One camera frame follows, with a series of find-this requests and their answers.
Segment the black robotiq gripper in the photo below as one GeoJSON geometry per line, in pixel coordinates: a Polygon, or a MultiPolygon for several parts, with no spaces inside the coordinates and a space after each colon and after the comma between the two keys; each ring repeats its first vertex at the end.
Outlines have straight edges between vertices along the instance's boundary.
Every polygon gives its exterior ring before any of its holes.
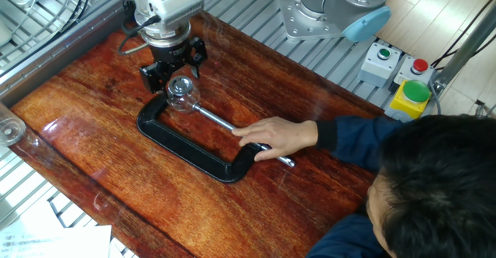
{"type": "Polygon", "coordinates": [[[174,73],[174,64],[185,62],[191,66],[191,72],[195,78],[199,78],[199,69],[204,61],[208,59],[205,42],[198,36],[190,41],[188,37],[183,39],[152,39],[150,51],[155,63],[139,68],[140,77],[144,87],[150,93],[163,91],[174,73]]]}

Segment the person right hand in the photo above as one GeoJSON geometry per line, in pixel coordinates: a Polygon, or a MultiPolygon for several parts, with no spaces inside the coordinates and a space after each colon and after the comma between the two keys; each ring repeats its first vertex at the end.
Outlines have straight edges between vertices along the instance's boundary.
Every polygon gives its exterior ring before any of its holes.
{"type": "Polygon", "coordinates": [[[291,155],[306,147],[315,146],[319,137],[316,122],[307,120],[296,123],[280,117],[262,119],[245,128],[233,129],[232,134],[241,138],[240,146],[260,143],[270,147],[269,150],[260,151],[254,157],[255,161],[291,155]]]}

